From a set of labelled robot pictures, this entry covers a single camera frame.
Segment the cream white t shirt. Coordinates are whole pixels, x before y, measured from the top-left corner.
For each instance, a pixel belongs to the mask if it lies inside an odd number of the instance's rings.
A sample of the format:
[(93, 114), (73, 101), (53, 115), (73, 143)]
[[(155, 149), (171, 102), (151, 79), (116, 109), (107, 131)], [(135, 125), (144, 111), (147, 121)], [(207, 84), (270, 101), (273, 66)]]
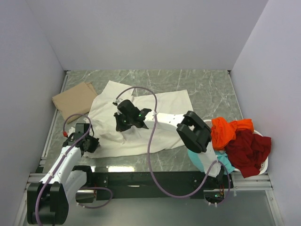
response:
[(156, 153), (184, 145), (176, 131), (191, 111), (187, 90), (134, 97), (129, 85), (109, 81), (92, 102), (89, 119), (100, 146), (90, 159)]

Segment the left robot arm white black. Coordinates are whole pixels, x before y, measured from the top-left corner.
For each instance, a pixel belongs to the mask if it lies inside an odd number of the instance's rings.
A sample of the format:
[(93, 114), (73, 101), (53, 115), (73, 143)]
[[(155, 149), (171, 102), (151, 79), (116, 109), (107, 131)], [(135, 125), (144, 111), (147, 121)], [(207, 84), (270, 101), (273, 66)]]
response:
[(99, 140), (92, 135), (90, 123), (77, 123), (75, 132), (66, 135), (59, 157), (49, 172), (27, 189), (27, 222), (30, 225), (62, 225), (68, 216), (69, 204), (80, 189), (93, 186), (89, 166), (78, 166), (84, 153), (93, 153)]

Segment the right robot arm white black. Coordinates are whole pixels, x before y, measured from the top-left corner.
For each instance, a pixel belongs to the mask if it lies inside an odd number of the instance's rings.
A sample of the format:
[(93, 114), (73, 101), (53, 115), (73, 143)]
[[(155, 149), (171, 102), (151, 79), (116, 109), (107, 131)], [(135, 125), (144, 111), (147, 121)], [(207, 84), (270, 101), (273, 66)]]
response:
[(211, 129), (195, 112), (168, 114), (148, 108), (140, 110), (128, 99), (116, 100), (113, 104), (117, 107), (117, 112), (114, 113), (116, 131), (124, 132), (134, 126), (139, 129), (151, 129), (151, 137), (154, 136), (154, 129), (177, 132), (188, 148), (193, 165), (207, 174), (207, 184), (217, 188), (223, 182), (225, 169), (218, 162), (213, 149)]

